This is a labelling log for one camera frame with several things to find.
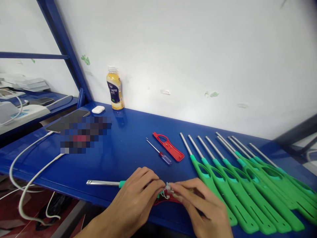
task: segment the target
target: smartphone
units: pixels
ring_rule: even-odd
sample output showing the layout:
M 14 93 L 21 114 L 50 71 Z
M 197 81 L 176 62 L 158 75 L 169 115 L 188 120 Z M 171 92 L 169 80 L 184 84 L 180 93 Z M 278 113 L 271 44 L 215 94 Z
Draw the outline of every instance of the smartphone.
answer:
M 40 99 L 30 101 L 29 105 L 46 106 L 46 105 L 51 104 L 53 102 L 54 102 L 54 99 L 52 99 L 52 98 L 40 98 Z
M 84 117 L 84 116 L 89 116 L 89 115 L 90 115 L 89 111 L 76 110 L 76 111 L 73 111 L 71 114 L 67 115 L 66 117 Z M 60 133 L 60 119 L 57 122 L 55 122 L 54 124 L 48 126 L 46 128 L 46 130 Z

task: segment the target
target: white power strip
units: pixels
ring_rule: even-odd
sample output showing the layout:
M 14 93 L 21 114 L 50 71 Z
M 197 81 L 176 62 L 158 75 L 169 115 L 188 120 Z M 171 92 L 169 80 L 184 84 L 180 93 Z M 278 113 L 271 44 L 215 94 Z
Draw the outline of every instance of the white power strip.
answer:
M 13 123 L 0 126 L 0 135 L 8 132 L 14 128 L 22 126 L 25 123 L 33 121 L 34 119 L 45 116 L 49 113 L 51 113 L 50 110 L 48 110 L 47 107 L 44 107 L 41 105 L 24 106 L 21 114 L 18 117 L 16 117 L 15 119 L 13 119 Z

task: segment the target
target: green lighter handle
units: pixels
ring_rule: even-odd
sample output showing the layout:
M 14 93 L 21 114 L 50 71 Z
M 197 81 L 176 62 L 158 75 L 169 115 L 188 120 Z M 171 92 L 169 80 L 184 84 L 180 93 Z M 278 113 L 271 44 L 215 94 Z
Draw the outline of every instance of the green lighter handle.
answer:
M 201 163 L 199 163 L 194 155 L 190 156 L 192 163 L 194 165 L 194 168 L 199 176 L 199 178 L 201 179 L 201 181 L 203 181 L 203 183 L 226 205 L 227 207 L 227 213 L 228 213 L 228 217 L 229 217 L 229 222 L 231 226 L 235 226 L 238 224 L 238 220 L 237 218 L 234 216 L 234 214 L 232 213 L 232 211 L 229 209 L 228 205 L 225 203 L 224 199 L 222 198 L 222 196 L 220 195 L 218 189 L 215 186 L 215 183 L 213 181 L 213 178 L 211 176 L 211 174 L 204 174 L 200 168 L 202 168 L 203 170 L 205 170 L 208 173 L 208 169 Z
M 247 173 L 244 173 L 240 169 L 232 166 L 227 159 L 224 159 L 223 162 L 228 169 L 236 175 L 243 175 L 247 177 L 247 179 L 241 178 L 242 185 L 252 198 L 257 198 L 256 200 L 259 201 L 258 206 L 267 215 L 267 217 L 270 218 L 278 232 L 288 232 L 290 229 L 289 225 L 294 231 L 301 231 L 305 229 L 303 223 L 297 218 L 297 216 L 295 216 L 294 213 L 287 208 L 287 206 L 261 181 L 261 179 L 256 177 L 250 168 L 246 168 L 245 170 Z
M 222 195 L 224 196 L 224 200 L 230 207 L 231 211 L 234 213 L 241 228 L 248 234 L 257 232 L 259 230 L 258 224 L 254 221 L 254 219 L 250 216 L 250 214 L 246 211 L 246 209 L 239 202 L 235 194 L 232 192 L 227 179 L 222 174 L 222 172 L 217 170 L 215 167 L 212 167 L 210 164 L 208 164 L 208 162 L 205 164 L 205 168 L 205 170 L 213 178 L 213 181 L 217 188 L 221 191 Z M 221 178 L 217 177 L 214 171 L 218 173 Z
M 299 190 L 301 190 L 306 196 L 308 196 L 311 200 L 313 200 L 314 203 L 317 202 L 317 193 L 311 189 L 308 185 L 304 184 L 303 182 L 299 181 L 298 179 L 288 175 L 282 168 L 276 168 L 270 164 L 265 163 L 262 161 L 259 157 L 255 156 L 253 157 L 259 164 L 263 166 L 267 166 L 277 172 L 280 172 L 282 175 L 284 175 L 291 183 L 292 185 L 296 186 Z
M 239 177 L 244 189 L 250 194 L 250 197 L 274 224 L 279 233 L 286 233 L 291 231 L 292 229 L 296 231 L 305 229 L 302 222 L 284 204 L 283 206 L 274 206 L 274 209 L 271 204 L 269 204 L 268 201 L 263 197 L 263 195 L 260 194 L 256 186 L 252 183 L 251 178 L 247 174 L 242 172 L 240 169 L 232 166 L 227 159 L 224 159 L 223 162 L 232 173 Z M 255 177 L 252 172 L 249 172 L 249 174 L 253 178 Z M 259 179 L 257 180 L 257 185 L 263 188 L 263 192 L 272 194 L 272 191 L 268 187 L 265 186 L 265 189 Z M 280 201 L 275 196 L 273 202 L 275 202 L 276 200 Z
M 264 184 L 266 184 L 266 186 L 268 186 L 275 194 L 276 196 L 278 196 L 280 198 L 280 200 L 285 203 L 285 205 L 293 210 L 296 209 L 298 207 L 298 205 L 291 199 L 289 198 L 285 192 L 283 190 L 281 190 L 275 183 L 272 182 L 273 181 L 281 181 L 282 177 L 278 176 L 277 173 L 275 173 L 275 176 L 269 176 L 267 177 L 266 174 L 267 172 L 265 172 L 263 169 L 261 169 L 260 164 L 254 164 L 252 161 L 247 160 L 246 158 L 244 158 L 239 152 L 235 152 L 237 154 L 237 156 L 240 158 L 237 161 L 241 164 L 241 166 L 243 167 L 243 171 L 247 174 L 246 168 L 249 168 L 252 170 L 253 173 L 255 173 L 257 175 L 258 178 L 260 178 Z
M 244 161 L 247 160 L 239 152 L 236 151 L 235 153 Z M 288 179 L 281 175 L 281 173 L 276 172 L 267 165 L 263 166 L 261 164 L 254 164 L 251 161 L 249 161 L 249 163 L 260 170 L 260 173 L 258 173 L 258 175 L 264 174 L 266 178 L 269 179 L 268 181 L 265 181 L 265 183 L 270 188 L 273 186 L 273 184 L 278 188 L 278 190 L 273 189 L 273 191 L 278 191 L 283 196 L 285 195 L 289 201 L 293 201 L 294 204 L 297 205 L 297 210 L 299 211 L 299 213 L 302 214 L 303 217 L 305 217 L 306 220 L 308 220 L 310 223 L 317 225 L 317 207 L 307 201 L 307 199 L 302 197 L 302 193 L 298 192 L 300 190 L 297 189 L 297 187 L 293 186 Z
M 251 215 L 251 217 L 258 224 L 260 231 L 265 235 L 274 234 L 277 232 L 274 224 L 268 219 L 268 217 L 260 210 L 260 208 L 255 204 L 255 202 L 250 198 L 248 193 L 245 191 L 240 176 L 237 176 L 235 173 L 231 172 L 227 168 L 223 167 L 217 159 L 213 159 L 218 170 L 222 172 L 225 178 L 228 181 L 232 191 L 235 193 L 241 204 L 247 210 L 247 212 Z
M 119 182 L 119 188 L 122 188 L 125 182 L 126 182 L 126 180 L 120 181 L 120 182 Z

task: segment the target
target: white bottle cap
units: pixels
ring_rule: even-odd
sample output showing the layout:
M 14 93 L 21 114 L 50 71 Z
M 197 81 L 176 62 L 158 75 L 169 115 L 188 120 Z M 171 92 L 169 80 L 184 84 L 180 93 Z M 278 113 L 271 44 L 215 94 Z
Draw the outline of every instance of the white bottle cap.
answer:
M 108 66 L 108 70 L 110 72 L 116 72 L 116 67 L 115 66 Z

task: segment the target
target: red floor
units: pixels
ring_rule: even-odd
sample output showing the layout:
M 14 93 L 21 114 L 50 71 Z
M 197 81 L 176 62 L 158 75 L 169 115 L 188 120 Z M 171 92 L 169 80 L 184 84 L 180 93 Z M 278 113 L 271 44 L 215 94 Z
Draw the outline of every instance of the red floor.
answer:
M 40 209 L 48 203 L 51 198 L 52 191 L 44 190 L 40 193 L 27 193 L 24 199 L 23 210 L 24 213 L 28 216 L 35 217 Z M 57 221 L 54 225 L 50 226 L 46 230 L 36 231 L 35 230 L 35 221 L 24 220 L 20 217 L 18 212 L 18 203 L 21 197 L 22 191 L 17 191 L 4 199 L 0 200 L 0 229 L 9 230 L 12 229 L 8 234 L 0 237 L 5 238 L 27 238 L 27 237 L 51 237 L 52 234 L 57 230 L 59 225 L 64 221 L 68 216 L 71 210 L 75 207 L 78 200 L 73 199 L 70 206 L 62 214 L 61 220 Z M 77 228 L 73 232 L 75 236 L 81 228 L 81 222 L 78 224 Z

